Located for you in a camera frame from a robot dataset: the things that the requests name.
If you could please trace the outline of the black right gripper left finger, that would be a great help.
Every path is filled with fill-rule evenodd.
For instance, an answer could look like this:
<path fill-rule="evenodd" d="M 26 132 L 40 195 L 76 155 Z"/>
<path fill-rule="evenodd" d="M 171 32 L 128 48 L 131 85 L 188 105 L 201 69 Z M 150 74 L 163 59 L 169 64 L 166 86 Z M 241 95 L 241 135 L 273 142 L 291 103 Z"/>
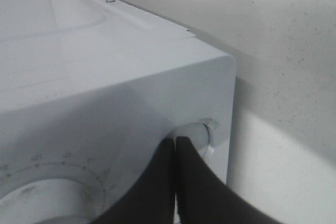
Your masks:
<path fill-rule="evenodd" d="M 92 223 L 173 223 L 175 146 L 166 138 L 135 184 Z"/>

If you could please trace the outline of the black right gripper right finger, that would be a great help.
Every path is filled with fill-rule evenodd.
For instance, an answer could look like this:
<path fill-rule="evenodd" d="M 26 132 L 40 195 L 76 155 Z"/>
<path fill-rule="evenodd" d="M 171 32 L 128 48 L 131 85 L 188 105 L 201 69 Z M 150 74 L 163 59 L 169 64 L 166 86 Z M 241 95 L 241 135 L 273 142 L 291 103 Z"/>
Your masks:
<path fill-rule="evenodd" d="M 188 137 L 176 139 L 175 155 L 181 223 L 278 223 L 230 190 Z"/>

